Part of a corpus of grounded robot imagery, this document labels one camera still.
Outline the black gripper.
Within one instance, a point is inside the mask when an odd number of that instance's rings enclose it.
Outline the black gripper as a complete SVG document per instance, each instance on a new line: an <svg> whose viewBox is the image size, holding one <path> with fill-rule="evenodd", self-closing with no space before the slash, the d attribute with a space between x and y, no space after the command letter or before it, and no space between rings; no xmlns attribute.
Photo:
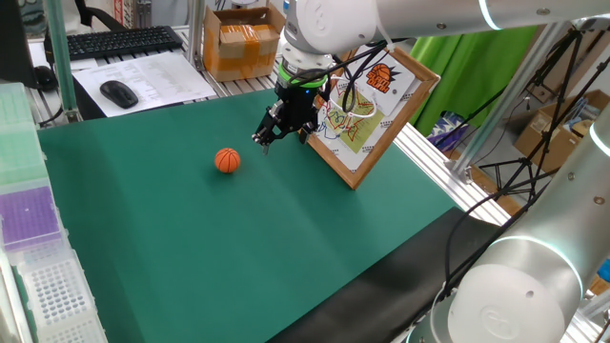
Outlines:
<svg viewBox="0 0 610 343"><path fill-rule="evenodd" d="M278 99L266 108L266 112L252 135L256 144L262 147L262 153L268 154L270 145L283 138L283 130L299 130L298 139L306 145L310 136L317 132L318 117L315 100L330 98L329 86L321 88L289 87L286 83L277 82L274 87Z"/></svg>

